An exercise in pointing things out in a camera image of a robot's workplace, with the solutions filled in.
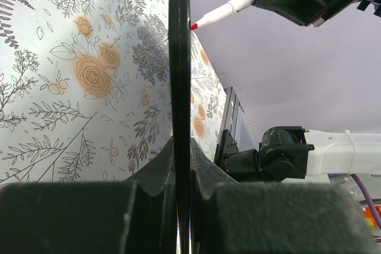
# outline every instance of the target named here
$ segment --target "purple cable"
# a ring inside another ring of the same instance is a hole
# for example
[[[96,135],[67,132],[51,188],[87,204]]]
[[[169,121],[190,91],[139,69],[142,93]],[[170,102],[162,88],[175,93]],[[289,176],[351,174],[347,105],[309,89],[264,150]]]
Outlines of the purple cable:
[[[371,211],[372,216],[374,217],[374,220],[376,221],[378,227],[381,229],[381,217],[379,213],[377,212],[376,206],[374,205],[369,192],[367,191],[366,187],[364,186],[363,182],[360,180],[360,178],[356,174],[351,174],[351,177],[354,179],[354,181],[357,183],[358,187],[360,188],[361,192],[364,195],[364,198],[369,206],[369,209]]]

